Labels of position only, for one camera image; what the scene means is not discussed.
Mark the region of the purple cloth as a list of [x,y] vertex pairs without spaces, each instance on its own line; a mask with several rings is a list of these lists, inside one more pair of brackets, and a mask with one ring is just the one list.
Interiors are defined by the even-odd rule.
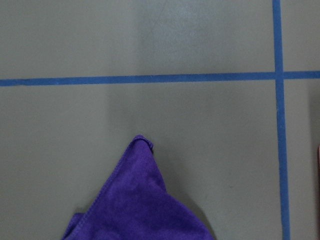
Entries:
[[210,240],[208,228],[168,194],[153,144],[135,136],[96,199],[72,216],[65,240]]

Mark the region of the pink plastic bin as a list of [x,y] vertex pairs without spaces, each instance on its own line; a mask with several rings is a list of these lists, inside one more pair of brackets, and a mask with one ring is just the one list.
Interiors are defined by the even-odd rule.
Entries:
[[317,147],[317,175],[320,181],[320,145]]

